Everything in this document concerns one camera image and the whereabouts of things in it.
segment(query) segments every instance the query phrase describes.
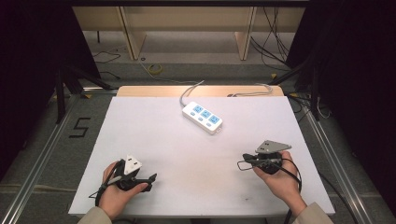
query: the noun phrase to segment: gray carpet floor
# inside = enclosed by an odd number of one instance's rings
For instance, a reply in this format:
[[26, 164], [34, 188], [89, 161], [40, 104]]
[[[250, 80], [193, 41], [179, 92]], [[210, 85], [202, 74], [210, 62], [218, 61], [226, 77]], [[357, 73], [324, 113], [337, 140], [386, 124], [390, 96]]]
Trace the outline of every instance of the gray carpet floor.
[[[124, 85], [190, 85], [153, 79], [138, 63], [99, 63], [97, 65], [101, 72], [106, 72], [102, 74], [103, 81], [114, 87]], [[268, 68], [263, 64], [162, 63], [162, 66], [163, 72], [157, 77], [177, 81], [205, 80], [205, 85], [268, 83], [271, 80], [271, 74], [277, 73], [281, 76], [284, 73], [283, 71]], [[116, 79], [108, 72], [120, 77], [120, 79]], [[291, 78], [280, 86], [284, 92], [294, 91], [294, 81], [295, 78]], [[86, 80], [81, 80], [81, 83], [84, 87], [95, 87]], [[67, 214], [68, 208], [73, 201], [75, 191], [91, 156], [97, 135], [113, 96], [115, 96], [114, 93], [101, 91], [99, 93], [91, 92], [88, 97], [78, 98], [59, 141], [38, 180], [36, 189], [22, 210], [18, 223], [78, 222], [77, 217], [71, 217]], [[294, 111], [298, 111], [300, 108], [300, 105], [294, 101], [290, 101], [290, 105]], [[0, 217], [6, 213], [20, 185], [29, 175], [35, 165], [35, 161], [47, 144], [51, 132], [55, 128], [56, 116], [56, 100], [52, 98], [49, 100], [48, 108], [31, 133], [25, 150], [20, 152], [20, 155], [8, 170], [7, 175], [1, 181]], [[305, 142], [318, 170], [343, 194], [305, 112], [295, 113], [295, 117], [299, 120]], [[80, 123], [88, 127], [88, 131], [83, 138], [70, 138], [70, 135], [81, 134], [82, 132], [82, 130], [74, 130], [78, 118], [90, 118]], [[396, 223], [395, 217], [362, 169], [359, 160], [353, 157], [337, 120], [329, 117], [328, 119], [321, 119], [320, 124], [332, 142], [337, 156], [344, 164], [348, 177], [361, 196], [373, 222]], [[323, 183], [336, 211], [335, 215], [331, 216], [331, 219], [334, 223], [353, 223], [351, 215], [334, 190], [326, 182]], [[268, 217], [267, 221], [270, 224], [283, 223], [283, 219], [283, 217]], [[190, 223], [190, 221], [187, 219], [142, 219], [138, 223], [182, 224]], [[213, 219], [211, 223], [253, 224], [265, 222], [264, 218], [222, 218]]]

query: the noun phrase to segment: desk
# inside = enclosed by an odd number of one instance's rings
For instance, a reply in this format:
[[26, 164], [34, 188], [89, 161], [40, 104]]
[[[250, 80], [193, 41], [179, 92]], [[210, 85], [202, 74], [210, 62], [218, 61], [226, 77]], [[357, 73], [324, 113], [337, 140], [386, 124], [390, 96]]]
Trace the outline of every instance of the desk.
[[[292, 145], [290, 153], [303, 177], [306, 202], [317, 202], [327, 214], [334, 213], [289, 101], [281, 96], [279, 87], [273, 97], [221, 97], [243, 91], [242, 86], [197, 87], [191, 93], [196, 92], [194, 96], [184, 101], [193, 100], [222, 117], [223, 129], [215, 135], [182, 116], [178, 102], [182, 88], [139, 88], [123, 87], [113, 98], [70, 215], [81, 217], [88, 212], [94, 205], [88, 196], [100, 186], [102, 171], [130, 153], [143, 163], [138, 177], [158, 176], [151, 192], [141, 193], [127, 204], [126, 217], [283, 216], [288, 207], [254, 172], [242, 172], [236, 166], [243, 153], [254, 153], [266, 139]], [[253, 89], [262, 91], [255, 86], [246, 87], [245, 92]], [[128, 94], [133, 97], [121, 97]]]

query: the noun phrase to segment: person's right hand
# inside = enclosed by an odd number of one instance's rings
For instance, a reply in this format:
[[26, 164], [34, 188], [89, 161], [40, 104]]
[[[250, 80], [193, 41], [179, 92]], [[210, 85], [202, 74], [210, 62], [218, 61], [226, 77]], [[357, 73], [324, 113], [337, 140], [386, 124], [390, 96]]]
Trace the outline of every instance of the person's right hand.
[[[288, 151], [280, 151], [279, 153], [282, 155], [282, 159], [292, 161]], [[282, 160], [282, 167], [297, 176], [297, 169], [290, 161]], [[288, 205], [295, 216], [298, 216], [306, 208], [306, 204], [298, 190], [298, 183], [293, 177], [282, 170], [277, 171], [273, 175], [268, 175], [258, 167], [254, 167], [253, 170], [273, 194]]]

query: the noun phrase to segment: floor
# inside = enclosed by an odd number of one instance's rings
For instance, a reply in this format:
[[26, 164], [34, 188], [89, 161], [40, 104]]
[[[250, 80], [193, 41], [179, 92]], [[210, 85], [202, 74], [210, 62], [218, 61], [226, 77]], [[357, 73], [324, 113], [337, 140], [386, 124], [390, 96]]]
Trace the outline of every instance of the floor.
[[[139, 60], [131, 61], [125, 48], [123, 35], [118, 32], [100, 32], [98, 43], [96, 32], [84, 35], [102, 72], [102, 79], [112, 86], [122, 85], [175, 85], [175, 81], [205, 79], [206, 85], [233, 85], [256, 82], [265, 83], [273, 76], [281, 76], [287, 69], [275, 60], [265, 59], [250, 46], [246, 61], [240, 61], [232, 33], [148, 33]], [[253, 34], [263, 43], [266, 34]], [[293, 34], [281, 34], [288, 48]], [[276, 42], [271, 38], [266, 46], [278, 57]], [[142, 64], [160, 64], [163, 72], [152, 77]], [[284, 92], [292, 92], [295, 78], [280, 86]], [[68, 113], [55, 124], [56, 99], [49, 100], [48, 108], [29, 137], [25, 150], [8, 170], [0, 183], [0, 216], [5, 217], [15, 203], [18, 206], [17, 223], [76, 223], [77, 217], [67, 214], [73, 201], [80, 177], [91, 155], [97, 134], [100, 131], [106, 110], [115, 91], [101, 91], [88, 81], [81, 80], [86, 88], [84, 97], [67, 95]], [[319, 122], [312, 119], [306, 108], [290, 100], [296, 111], [304, 139], [315, 165], [329, 179], [341, 196], [352, 205], [352, 211], [360, 223], [396, 223], [396, 219], [376, 191], [359, 161], [350, 153], [342, 130], [337, 121], [322, 110]], [[79, 134], [74, 129], [78, 118], [80, 124], [89, 127], [84, 138], [70, 138]], [[334, 223], [353, 223], [347, 207], [336, 191], [323, 180], [336, 214]], [[21, 201], [16, 199], [26, 194]], [[264, 218], [216, 218], [211, 223], [253, 224], [283, 223], [283, 217]], [[139, 219], [138, 223], [191, 223], [188, 219]]]

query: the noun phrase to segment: power strip switch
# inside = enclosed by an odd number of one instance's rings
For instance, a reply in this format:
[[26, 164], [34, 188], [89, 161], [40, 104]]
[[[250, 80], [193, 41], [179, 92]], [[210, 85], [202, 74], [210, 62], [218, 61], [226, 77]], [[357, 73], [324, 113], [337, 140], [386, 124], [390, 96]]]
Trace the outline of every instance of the power strip switch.
[[190, 102], [184, 106], [183, 116], [200, 126], [207, 133], [215, 134], [221, 131], [222, 119], [195, 102]]

